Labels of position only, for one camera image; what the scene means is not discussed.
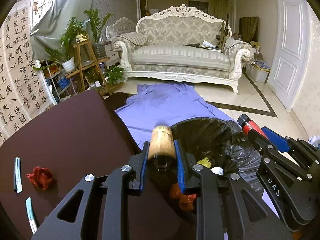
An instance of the blue basket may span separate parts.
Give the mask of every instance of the blue basket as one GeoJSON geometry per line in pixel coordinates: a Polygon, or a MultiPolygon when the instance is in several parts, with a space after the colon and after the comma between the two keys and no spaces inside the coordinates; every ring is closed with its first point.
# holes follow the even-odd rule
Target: blue basket
{"type": "Polygon", "coordinates": [[[66,77],[64,77],[58,81],[58,85],[59,85],[59,87],[61,87],[61,89],[66,88],[69,84],[70,84],[70,81],[66,77]]]}

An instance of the black bottle cap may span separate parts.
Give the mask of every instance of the black bottle cap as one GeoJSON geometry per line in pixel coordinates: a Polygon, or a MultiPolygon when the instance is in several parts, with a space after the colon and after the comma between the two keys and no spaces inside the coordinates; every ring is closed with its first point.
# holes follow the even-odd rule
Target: black bottle cap
{"type": "Polygon", "coordinates": [[[246,122],[250,121],[250,118],[246,114],[241,114],[238,118],[238,124],[243,127],[246,122]]]}

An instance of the crumpled red paper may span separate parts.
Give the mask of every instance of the crumpled red paper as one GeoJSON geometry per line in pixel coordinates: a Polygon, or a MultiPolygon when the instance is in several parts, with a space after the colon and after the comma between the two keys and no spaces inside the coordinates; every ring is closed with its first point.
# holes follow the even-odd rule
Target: crumpled red paper
{"type": "Polygon", "coordinates": [[[53,175],[49,169],[36,166],[33,168],[33,173],[27,174],[27,179],[31,184],[46,190],[53,180],[53,175]]]}
{"type": "Polygon", "coordinates": [[[169,191],[169,197],[171,199],[178,199],[179,206],[182,210],[192,211],[194,209],[193,201],[197,198],[197,195],[184,195],[181,193],[178,183],[171,186],[169,191]]]}

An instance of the red label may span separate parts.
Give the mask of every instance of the red label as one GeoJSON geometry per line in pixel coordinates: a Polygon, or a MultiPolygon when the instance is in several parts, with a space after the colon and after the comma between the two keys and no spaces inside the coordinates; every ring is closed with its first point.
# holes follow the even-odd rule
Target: red label
{"type": "Polygon", "coordinates": [[[254,129],[256,132],[260,133],[261,135],[263,135],[265,138],[268,138],[265,133],[260,129],[260,127],[253,121],[249,121],[245,124],[245,126],[243,127],[243,132],[245,135],[248,135],[248,132],[254,129]]]}

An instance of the red bottle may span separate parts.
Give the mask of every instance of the red bottle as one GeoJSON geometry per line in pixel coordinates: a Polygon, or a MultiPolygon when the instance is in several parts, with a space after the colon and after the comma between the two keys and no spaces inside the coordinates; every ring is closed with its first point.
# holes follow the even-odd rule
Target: red bottle
{"type": "Polygon", "coordinates": [[[265,135],[265,133],[261,130],[261,128],[253,120],[251,120],[246,114],[241,114],[241,116],[239,116],[238,124],[242,127],[242,130],[245,133],[245,135],[248,135],[248,132],[251,129],[254,129],[256,132],[268,138],[265,135]]]}

